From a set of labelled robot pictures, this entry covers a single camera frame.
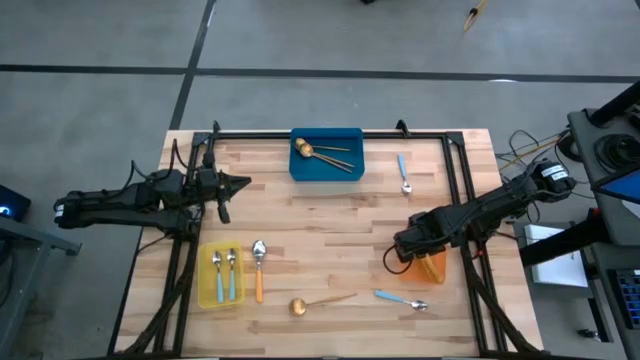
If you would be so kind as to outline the blue laptop screen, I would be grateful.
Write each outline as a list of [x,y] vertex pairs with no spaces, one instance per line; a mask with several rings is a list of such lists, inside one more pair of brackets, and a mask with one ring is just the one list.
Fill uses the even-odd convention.
[[640,205],[640,168],[602,179],[595,192]]

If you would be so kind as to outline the black table frame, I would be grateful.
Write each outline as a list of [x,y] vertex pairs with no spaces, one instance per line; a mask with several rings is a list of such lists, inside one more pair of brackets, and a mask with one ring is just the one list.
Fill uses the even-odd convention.
[[[479,352],[460,253],[447,253],[441,285],[402,281],[389,252],[410,215],[485,193],[500,183],[484,129],[375,130],[364,142],[365,172],[352,183],[297,183],[289,173],[284,131],[224,131],[217,165],[251,183],[229,203],[230,223],[209,204],[202,243],[239,242],[244,259],[241,305],[202,309],[191,298],[184,324],[170,318],[164,349],[183,336],[183,357],[440,357]],[[402,192],[398,155],[410,195]],[[264,300],[256,302],[255,241]],[[378,298],[382,290],[422,300],[426,311]],[[301,317],[289,302],[356,293],[313,306]]]

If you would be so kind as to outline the blue plastic bin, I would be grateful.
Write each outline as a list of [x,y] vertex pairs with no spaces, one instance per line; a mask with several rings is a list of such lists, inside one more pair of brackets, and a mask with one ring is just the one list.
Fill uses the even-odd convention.
[[[352,164],[352,173],[315,157],[304,157],[295,146],[297,138],[306,140],[316,153]],[[363,138],[360,128],[294,128],[290,133],[289,173],[297,182],[357,182],[365,172]],[[348,152],[319,149],[318,145],[347,148]]]

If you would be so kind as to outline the black device with blue light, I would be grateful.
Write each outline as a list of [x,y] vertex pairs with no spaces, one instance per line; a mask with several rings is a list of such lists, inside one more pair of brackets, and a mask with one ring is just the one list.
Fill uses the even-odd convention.
[[0,185],[0,217],[21,222],[28,212],[31,200],[3,185]]

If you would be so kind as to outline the orange plastic bin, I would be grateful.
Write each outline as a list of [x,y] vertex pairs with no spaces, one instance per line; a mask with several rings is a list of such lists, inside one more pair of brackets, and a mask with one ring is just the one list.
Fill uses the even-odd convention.
[[435,282],[429,282],[425,279],[424,273],[423,273],[423,269],[421,267],[420,264],[420,259],[421,258],[416,258],[414,260],[414,262],[412,263],[412,265],[409,267],[409,269],[400,275],[400,278],[402,281],[411,281],[411,282],[420,282],[420,283],[430,283],[430,284],[436,284],[436,285],[441,285],[441,284],[437,284]]

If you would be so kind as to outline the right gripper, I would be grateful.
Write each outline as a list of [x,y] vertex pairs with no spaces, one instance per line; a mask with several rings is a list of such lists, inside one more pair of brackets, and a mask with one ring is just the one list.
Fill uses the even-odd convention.
[[408,227],[397,232],[393,240],[401,263],[436,255],[446,249],[444,230],[431,212],[420,212],[410,216]]

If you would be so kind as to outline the yellow plastic bin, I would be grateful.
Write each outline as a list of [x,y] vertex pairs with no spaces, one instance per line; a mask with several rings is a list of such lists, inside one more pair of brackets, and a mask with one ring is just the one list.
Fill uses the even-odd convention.
[[[235,283],[236,300],[229,299],[229,263],[227,254],[230,248],[236,251]],[[216,267],[212,262],[215,251],[221,253],[221,274],[225,301],[219,304],[216,292]],[[197,301],[202,309],[218,309],[241,305],[245,300],[244,259],[242,245],[239,242],[211,242],[201,245],[197,255]]]

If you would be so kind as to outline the white box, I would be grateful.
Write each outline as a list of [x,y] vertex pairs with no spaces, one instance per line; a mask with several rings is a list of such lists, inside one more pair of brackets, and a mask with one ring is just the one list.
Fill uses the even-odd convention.
[[[535,244],[561,232],[562,229],[554,227],[533,224],[524,226],[527,245]],[[588,287],[580,251],[574,251],[534,265],[532,267],[532,276],[533,281],[539,284]]]

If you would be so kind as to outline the black pole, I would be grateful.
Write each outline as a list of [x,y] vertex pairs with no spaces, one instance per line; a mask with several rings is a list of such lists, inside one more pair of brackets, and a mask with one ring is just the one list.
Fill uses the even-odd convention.
[[589,116],[589,122],[596,127],[604,128],[608,122],[621,116],[638,103],[640,103],[640,80],[594,111]]

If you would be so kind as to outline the blue-handled silver spoon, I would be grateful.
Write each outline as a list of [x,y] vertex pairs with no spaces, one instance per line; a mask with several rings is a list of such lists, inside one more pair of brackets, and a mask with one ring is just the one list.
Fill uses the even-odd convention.
[[405,166],[405,159],[402,154],[398,155],[398,165],[400,169],[400,173],[402,176],[403,184],[402,184],[402,192],[406,195],[410,195],[412,192],[412,187],[408,182],[407,171]]
[[223,286],[222,274],[221,274],[221,253],[219,251],[215,251],[213,253],[212,262],[216,267],[217,301],[219,304],[222,304],[225,301],[225,297],[224,297],[224,286]]
[[426,311],[428,309],[428,304],[422,300],[408,300],[382,290],[375,290],[374,295],[384,300],[409,305],[415,311]]
[[229,263],[229,299],[231,301],[236,300],[236,283],[235,283],[235,262],[236,251],[234,248],[230,248],[227,254],[227,261]]

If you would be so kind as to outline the grey side table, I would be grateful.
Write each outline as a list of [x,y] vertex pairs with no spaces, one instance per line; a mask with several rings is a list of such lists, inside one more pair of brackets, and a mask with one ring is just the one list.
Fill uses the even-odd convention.
[[11,244],[14,255],[6,274],[0,271],[0,281],[8,280],[7,287],[0,287],[0,360],[7,360],[50,252],[77,256],[82,245],[3,217],[0,240]]

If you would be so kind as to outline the grey equipment cart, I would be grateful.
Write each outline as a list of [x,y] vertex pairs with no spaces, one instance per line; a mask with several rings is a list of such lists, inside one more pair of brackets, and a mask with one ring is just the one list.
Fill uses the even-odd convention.
[[[594,144],[599,138],[610,134],[626,134],[640,142],[640,132],[626,120],[613,120],[605,128],[599,128],[588,121],[584,112],[578,111],[569,113],[568,121],[591,183],[607,175],[598,163],[594,151]],[[629,329],[626,326],[622,308],[616,298],[614,282],[610,276],[612,270],[640,270],[640,218],[632,214],[619,199],[601,194],[596,194],[595,199],[608,231],[609,240],[593,244],[592,253],[624,348],[623,358],[640,360],[640,330]]]

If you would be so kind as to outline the black keypad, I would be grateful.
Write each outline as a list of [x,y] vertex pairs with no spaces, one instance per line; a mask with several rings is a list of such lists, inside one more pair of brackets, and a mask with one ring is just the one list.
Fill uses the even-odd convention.
[[614,281],[627,327],[640,330],[640,270],[615,270]]

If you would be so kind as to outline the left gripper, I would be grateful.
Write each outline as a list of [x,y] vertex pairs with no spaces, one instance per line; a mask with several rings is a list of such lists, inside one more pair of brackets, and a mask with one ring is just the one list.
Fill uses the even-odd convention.
[[226,203],[248,186],[251,183],[251,178],[217,171],[214,153],[205,152],[202,166],[196,169],[195,181],[200,217],[203,218],[206,213],[206,202],[215,201],[218,204],[217,211],[220,221],[223,224],[229,224],[230,215]]

